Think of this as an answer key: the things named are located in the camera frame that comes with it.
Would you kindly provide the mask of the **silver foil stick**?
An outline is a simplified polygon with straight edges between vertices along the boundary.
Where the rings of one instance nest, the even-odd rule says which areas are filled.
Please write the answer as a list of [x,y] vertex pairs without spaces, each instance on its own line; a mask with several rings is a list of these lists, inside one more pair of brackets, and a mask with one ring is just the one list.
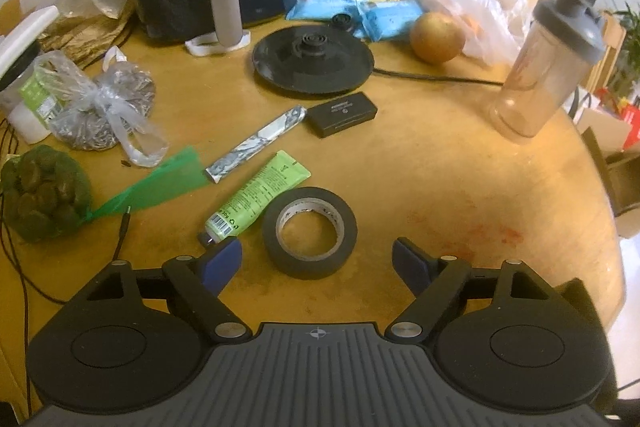
[[219,183],[228,176],[235,168],[240,167],[244,162],[249,161],[267,146],[289,132],[306,117],[307,109],[303,105],[296,105],[281,114],[265,127],[259,129],[240,144],[235,145],[232,150],[221,156],[205,169],[205,173],[214,183]]

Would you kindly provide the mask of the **green cream tube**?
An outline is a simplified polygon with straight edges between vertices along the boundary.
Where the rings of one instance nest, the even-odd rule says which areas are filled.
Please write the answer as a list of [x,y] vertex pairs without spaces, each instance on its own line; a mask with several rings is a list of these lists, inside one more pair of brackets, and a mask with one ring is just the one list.
[[279,152],[224,202],[205,222],[198,236],[207,247],[238,236],[266,210],[270,202],[311,177],[311,172],[284,150]]

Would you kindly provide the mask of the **black tape roll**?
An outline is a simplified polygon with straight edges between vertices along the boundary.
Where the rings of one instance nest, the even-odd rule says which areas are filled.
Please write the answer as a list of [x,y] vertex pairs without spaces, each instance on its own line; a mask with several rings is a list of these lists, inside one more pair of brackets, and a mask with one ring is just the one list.
[[320,280],[337,272],[354,251],[357,236],[355,213],[321,187],[286,191],[262,215],[262,239],[273,268],[296,280]]

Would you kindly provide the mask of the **small black box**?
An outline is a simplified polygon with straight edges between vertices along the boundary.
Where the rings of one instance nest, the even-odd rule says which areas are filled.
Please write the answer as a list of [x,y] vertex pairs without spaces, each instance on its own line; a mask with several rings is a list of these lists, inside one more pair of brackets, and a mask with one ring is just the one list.
[[375,118],[378,108],[362,92],[334,98],[307,110],[305,120],[320,138],[355,127]]

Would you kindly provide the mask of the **green net bag of limes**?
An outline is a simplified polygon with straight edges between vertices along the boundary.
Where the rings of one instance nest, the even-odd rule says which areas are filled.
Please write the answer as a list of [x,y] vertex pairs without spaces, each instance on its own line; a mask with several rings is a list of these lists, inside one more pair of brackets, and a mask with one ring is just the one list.
[[93,208],[92,187],[85,170],[62,150],[38,145],[2,166],[2,215],[24,241],[38,243],[73,233],[102,217],[163,204],[206,184],[200,158],[188,147]]

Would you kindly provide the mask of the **clear bag of seeds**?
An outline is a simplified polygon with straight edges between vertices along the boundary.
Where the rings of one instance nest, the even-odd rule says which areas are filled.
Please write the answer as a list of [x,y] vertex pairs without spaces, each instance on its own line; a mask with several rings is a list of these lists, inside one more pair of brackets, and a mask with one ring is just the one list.
[[50,120],[55,138],[75,150],[108,150],[120,145],[131,164],[157,166],[168,143],[149,121],[156,97],[148,72],[109,48],[102,72],[89,77],[60,51],[41,55],[36,79],[60,103]]

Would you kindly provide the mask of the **white jar with green label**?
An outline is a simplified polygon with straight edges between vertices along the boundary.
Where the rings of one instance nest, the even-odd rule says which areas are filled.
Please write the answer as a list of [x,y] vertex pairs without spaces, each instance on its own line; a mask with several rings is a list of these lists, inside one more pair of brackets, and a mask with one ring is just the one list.
[[39,54],[34,44],[1,76],[1,113],[27,144],[46,139],[51,119],[62,109],[36,76],[34,61]]

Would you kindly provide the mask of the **yellow onion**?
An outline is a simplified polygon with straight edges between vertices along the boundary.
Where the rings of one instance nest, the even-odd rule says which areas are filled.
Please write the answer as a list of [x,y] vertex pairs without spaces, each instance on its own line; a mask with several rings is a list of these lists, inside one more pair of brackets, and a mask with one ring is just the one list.
[[440,65],[458,56],[465,46],[465,34],[450,16],[429,12],[412,25],[409,42],[414,54],[423,62]]

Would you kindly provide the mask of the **black kettle base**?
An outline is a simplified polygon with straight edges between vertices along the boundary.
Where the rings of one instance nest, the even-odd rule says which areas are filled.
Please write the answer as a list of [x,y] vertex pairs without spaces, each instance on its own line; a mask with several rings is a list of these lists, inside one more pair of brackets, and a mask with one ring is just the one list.
[[281,91],[334,95],[362,86],[371,76],[369,47],[347,31],[326,25],[291,26],[255,44],[256,74]]

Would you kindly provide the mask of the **blue wet wipes pack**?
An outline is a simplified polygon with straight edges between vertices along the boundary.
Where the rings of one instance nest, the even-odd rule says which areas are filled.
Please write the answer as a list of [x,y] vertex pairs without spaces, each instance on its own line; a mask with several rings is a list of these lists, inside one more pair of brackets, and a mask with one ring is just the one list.
[[378,42],[407,38],[423,10],[416,0],[296,0],[285,18],[329,22],[338,14],[352,18],[357,38]]

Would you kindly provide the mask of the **brown paper bag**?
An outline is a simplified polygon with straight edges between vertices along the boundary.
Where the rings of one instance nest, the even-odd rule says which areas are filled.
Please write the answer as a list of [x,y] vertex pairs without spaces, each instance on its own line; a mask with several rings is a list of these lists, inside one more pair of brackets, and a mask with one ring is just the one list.
[[127,0],[117,18],[61,16],[40,36],[43,52],[61,51],[80,69],[96,63],[112,46],[121,46],[137,25],[136,4]]

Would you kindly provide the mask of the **clear shaker bottle grey lid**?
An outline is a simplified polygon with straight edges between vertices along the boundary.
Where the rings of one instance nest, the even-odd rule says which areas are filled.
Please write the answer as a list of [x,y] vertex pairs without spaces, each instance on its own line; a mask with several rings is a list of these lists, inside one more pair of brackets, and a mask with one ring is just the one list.
[[586,0],[539,0],[533,23],[490,110],[506,138],[533,137],[604,54],[602,20]]

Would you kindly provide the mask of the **white plastic bag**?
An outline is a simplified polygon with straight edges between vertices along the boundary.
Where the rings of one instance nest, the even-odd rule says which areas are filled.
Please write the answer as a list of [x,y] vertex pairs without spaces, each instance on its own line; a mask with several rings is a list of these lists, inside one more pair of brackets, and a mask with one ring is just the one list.
[[453,18],[465,35],[463,53],[487,65],[513,64],[527,37],[527,0],[418,0],[425,12]]

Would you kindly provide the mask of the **white power strip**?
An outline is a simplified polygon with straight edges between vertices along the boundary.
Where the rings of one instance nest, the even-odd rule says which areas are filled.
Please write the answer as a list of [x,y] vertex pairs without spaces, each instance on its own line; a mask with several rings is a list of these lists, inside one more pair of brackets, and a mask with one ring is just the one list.
[[55,5],[32,12],[21,21],[0,44],[0,75],[9,72],[16,60],[60,15]]

